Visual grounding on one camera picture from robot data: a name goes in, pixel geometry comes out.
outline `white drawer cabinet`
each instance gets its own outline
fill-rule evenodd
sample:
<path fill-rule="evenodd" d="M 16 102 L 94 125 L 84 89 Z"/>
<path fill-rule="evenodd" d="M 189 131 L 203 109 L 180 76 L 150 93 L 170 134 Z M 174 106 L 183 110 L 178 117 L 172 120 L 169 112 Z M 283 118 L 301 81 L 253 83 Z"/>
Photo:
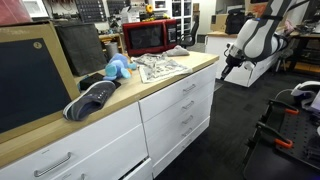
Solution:
<path fill-rule="evenodd" d="M 134 103 L 1 169 L 0 179 L 51 179 L 139 124 Z"/>
<path fill-rule="evenodd" d="M 154 164 L 210 116 L 212 97 L 211 93 L 210 96 L 202 99 L 197 106 L 173 118 L 166 128 L 161 129 L 151 138 L 147 137 L 149 156 Z"/>
<path fill-rule="evenodd" d="M 144 122 L 215 79 L 213 64 L 139 101 Z"/>
<path fill-rule="evenodd" d="M 147 140 L 159 130 L 167 126 L 167 124 L 172 122 L 175 118 L 183 113 L 186 113 L 189 109 L 198 106 L 203 99 L 213 92 L 214 83 L 215 81 L 209 82 L 207 85 L 199 89 L 199 91 L 193 92 L 185 99 L 182 99 L 181 101 L 159 113 L 157 116 L 151 118 L 149 121 L 145 122 L 144 128 Z"/>
<path fill-rule="evenodd" d="M 53 179 L 117 180 L 147 156 L 143 128 L 138 125 Z"/>
<path fill-rule="evenodd" d="M 216 71 L 210 65 L 139 101 L 154 177 L 183 151 L 173 151 L 181 141 L 207 127 L 195 130 L 210 116 Z"/>
<path fill-rule="evenodd" d="M 210 117 L 203 121 L 190 135 L 185 137 L 170 152 L 168 152 L 158 163 L 153 166 L 153 177 L 163 171 L 192 141 L 194 141 L 207 127 L 209 127 Z"/>
<path fill-rule="evenodd" d="M 128 174 L 123 180 L 152 180 L 152 164 L 151 159 L 148 158 L 135 170 Z"/>

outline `cable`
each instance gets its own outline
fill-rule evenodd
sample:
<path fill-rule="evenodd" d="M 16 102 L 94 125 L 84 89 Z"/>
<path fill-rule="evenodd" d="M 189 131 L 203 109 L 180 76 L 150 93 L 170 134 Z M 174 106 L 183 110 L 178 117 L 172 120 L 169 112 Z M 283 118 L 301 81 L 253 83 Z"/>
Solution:
<path fill-rule="evenodd" d="M 226 52 L 228 51 L 228 49 L 226 49 L 224 52 L 223 52 L 223 54 L 224 54 L 224 56 L 225 57 L 228 57 L 227 55 L 226 55 Z"/>
<path fill-rule="evenodd" d="M 285 90 L 280 91 L 280 92 L 276 95 L 276 97 L 275 97 L 274 99 L 277 100 L 278 96 L 279 96 L 281 93 L 286 92 L 286 91 L 293 91 L 293 89 L 285 89 Z"/>

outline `red microwave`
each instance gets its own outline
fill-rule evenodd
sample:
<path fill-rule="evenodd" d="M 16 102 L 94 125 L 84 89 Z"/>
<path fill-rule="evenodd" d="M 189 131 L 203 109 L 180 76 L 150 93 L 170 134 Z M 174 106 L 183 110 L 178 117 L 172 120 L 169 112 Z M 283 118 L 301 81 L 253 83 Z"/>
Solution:
<path fill-rule="evenodd" d="M 129 56 L 161 53 L 177 45 L 175 19 L 127 23 L 122 29 Z"/>

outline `drawer handle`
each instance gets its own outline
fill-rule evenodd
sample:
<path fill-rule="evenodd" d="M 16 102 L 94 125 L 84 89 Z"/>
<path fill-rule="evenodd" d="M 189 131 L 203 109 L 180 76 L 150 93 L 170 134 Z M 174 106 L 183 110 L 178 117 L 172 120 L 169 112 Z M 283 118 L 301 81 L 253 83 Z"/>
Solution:
<path fill-rule="evenodd" d="M 68 153 L 67 153 L 67 157 L 66 157 L 65 159 L 61 160 L 60 162 L 58 162 L 57 164 L 51 166 L 50 168 L 48 168 L 48 169 L 46 169 L 46 170 L 44 170 L 44 171 L 42 171 L 42 172 L 39 171 L 39 170 L 35 170 L 35 171 L 34 171 L 34 176 L 35 176 L 35 177 L 40 177 L 40 176 L 46 174 L 47 172 L 51 171 L 52 169 L 54 169 L 54 168 L 60 166 L 61 164 L 67 162 L 70 158 L 71 158 L 71 152 L 68 152 Z"/>
<path fill-rule="evenodd" d="M 188 134 L 190 134 L 192 131 L 192 128 L 189 128 L 187 132 L 185 132 L 184 134 L 182 134 L 183 137 L 188 136 Z"/>
<path fill-rule="evenodd" d="M 196 85 L 195 84 L 192 84 L 190 87 L 186 88 L 186 89 L 183 89 L 183 92 L 185 93 L 188 93 L 189 91 L 191 91 L 193 88 L 195 88 Z"/>
<path fill-rule="evenodd" d="M 189 146 L 191 144 L 191 142 L 192 142 L 192 139 L 189 139 L 189 141 L 185 145 L 182 146 L 182 149 L 185 149 L 187 146 Z"/>
<path fill-rule="evenodd" d="M 188 105 L 183 106 L 182 108 L 185 109 L 185 110 L 187 110 L 187 109 L 189 109 L 193 104 L 194 104 L 194 101 L 191 101 Z"/>
<path fill-rule="evenodd" d="M 188 124 L 193 119 L 193 116 L 190 115 L 190 117 L 187 120 L 182 121 L 183 124 Z"/>

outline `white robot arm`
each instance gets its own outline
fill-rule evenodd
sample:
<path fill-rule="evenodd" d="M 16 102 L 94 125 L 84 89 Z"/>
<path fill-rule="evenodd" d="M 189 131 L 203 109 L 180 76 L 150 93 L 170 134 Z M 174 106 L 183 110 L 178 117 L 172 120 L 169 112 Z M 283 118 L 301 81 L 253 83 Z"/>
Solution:
<path fill-rule="evenodd" d="M 284 36 L 275 33 L 280 21 L 296 0 L 270 0 L 261 18 L 248 20 L 238 34 L 235 43 L 229 48 L 227 66 L 221 73 L 221 80 L 233 67 L 252 70 L 256 63 L 266 59 L 288 45 Z"/>

